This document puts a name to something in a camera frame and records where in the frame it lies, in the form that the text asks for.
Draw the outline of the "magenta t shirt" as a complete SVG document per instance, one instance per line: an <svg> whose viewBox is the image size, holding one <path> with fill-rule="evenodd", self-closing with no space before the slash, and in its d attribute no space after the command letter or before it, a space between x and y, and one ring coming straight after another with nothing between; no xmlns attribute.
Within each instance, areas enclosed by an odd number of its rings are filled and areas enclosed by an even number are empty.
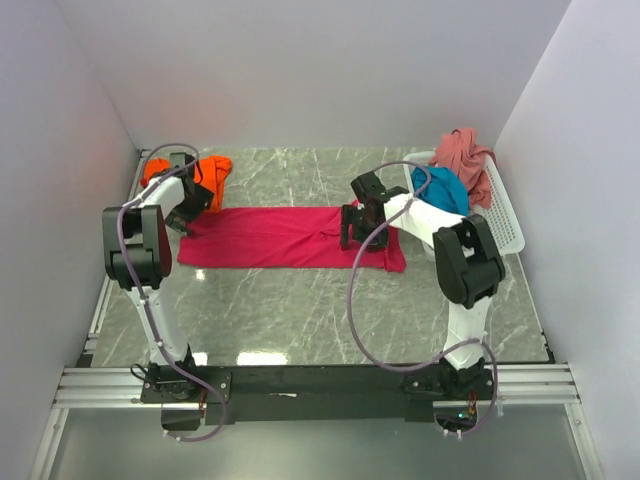
<svg viewBox="0 0 640 480"><path fill-rule="evenodd" d="M177 261L200 269L348 269L359 250L340 245L339 206L226 208L189 228Z"/></svg>

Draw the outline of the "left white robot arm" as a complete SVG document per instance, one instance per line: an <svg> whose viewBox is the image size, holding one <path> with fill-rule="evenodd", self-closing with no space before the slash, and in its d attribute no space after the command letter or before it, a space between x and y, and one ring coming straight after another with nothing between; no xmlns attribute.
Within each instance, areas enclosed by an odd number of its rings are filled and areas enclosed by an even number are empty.
<svg viewBox="0 0 640 480"><path fill-rule="evenodd" d="M149 344L144 384L179 402L193 399L204 385L191 348L165 299L173 256L169 228L182 235L205 212L213 193L196 182L199 153L173 152L169 166L156 173L131 200L102 213L107 276L134 304Z"/></svg>

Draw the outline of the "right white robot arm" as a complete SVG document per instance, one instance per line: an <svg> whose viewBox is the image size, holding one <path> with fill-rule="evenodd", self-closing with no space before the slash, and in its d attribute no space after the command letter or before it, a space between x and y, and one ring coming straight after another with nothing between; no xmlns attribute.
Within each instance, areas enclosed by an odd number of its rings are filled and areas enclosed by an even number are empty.
<svg viewBox="0 0 640 480"><path fill-rule="evenodd" d="M341 211L340 245L360 244L347 292L347 317L361 352L375 365L397 372L438 366L444 395L460 399L484 369L485 323L492 297L505 278L505 267L490 227L478 214L461 216L439 209L403 187L386 188L375 172L351 182L356 205ZM390 245L390 230L402 230L427 244L434 253L436 276L449 302L447 337L437 359L406 367L385 364L367 351L353 319L353 288L364 254Z"/></svg>

